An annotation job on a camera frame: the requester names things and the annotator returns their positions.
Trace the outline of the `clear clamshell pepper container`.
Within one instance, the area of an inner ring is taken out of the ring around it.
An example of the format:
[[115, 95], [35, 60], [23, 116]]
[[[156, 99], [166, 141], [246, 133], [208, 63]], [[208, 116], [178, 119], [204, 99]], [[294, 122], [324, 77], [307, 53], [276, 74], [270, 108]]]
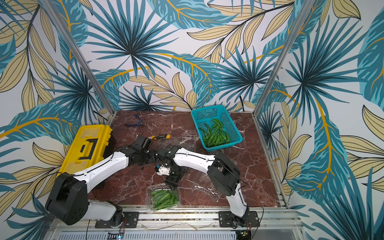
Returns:
[[158, 184], [147, 188], [147, 208], [149, 212], [170, 210], [180, 205], [178, 189], [173, 189], [166, 184]]

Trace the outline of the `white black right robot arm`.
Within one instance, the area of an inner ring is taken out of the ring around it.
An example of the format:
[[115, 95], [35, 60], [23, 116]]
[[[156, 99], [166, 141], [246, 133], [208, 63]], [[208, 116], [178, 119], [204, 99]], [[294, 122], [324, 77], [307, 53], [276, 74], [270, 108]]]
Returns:
[[168, 187], [176, 189], [186, 171], [194, 169], [208, 175], [215, 189], [226, 196], [234, 216], [243, 218], [249, 211], [241, 190], [240, 170], [223, 153], [204, 155], [173, 146], [170, 150], [160, 149], [155, 158], [161, 162], [156, 172], [166, 176]]

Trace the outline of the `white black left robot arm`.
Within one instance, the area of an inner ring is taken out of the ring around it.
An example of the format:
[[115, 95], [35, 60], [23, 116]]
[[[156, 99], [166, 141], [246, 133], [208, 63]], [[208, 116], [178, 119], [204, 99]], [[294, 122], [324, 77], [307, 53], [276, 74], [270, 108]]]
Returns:
[[150, 138], [139, 135], [130, 146], [120, 148], [85, 170], [72, 175], [59, 174], [46, 202], [46, 210], [68, 226], [81, 220], [100, 220], [113, 228], [121, 227], [125, 222], [122, 208], [112, 202], [89, 200], [88, 194], [120, 170], [155, 162], [155, 153], [150, 151], [151, 143]]

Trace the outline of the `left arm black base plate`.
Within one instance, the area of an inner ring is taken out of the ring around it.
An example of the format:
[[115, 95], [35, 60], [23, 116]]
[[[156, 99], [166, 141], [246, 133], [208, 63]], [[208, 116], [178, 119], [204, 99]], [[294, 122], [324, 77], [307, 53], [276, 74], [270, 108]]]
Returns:
[[139, 212], [121, 212], [109, 221], [97, 220], [96, 229], [134, 229], [137, 227]]

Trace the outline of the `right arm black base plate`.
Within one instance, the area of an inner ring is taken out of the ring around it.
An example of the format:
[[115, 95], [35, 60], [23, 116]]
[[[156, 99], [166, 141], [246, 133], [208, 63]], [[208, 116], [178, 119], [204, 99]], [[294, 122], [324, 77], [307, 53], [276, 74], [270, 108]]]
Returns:
[[243, 217], [238, 217], [231, 211], [220, 211], [219, 224], [221, 228], [254, 228], [260, 226], [260, 219], [256, 211], [248, 211]]

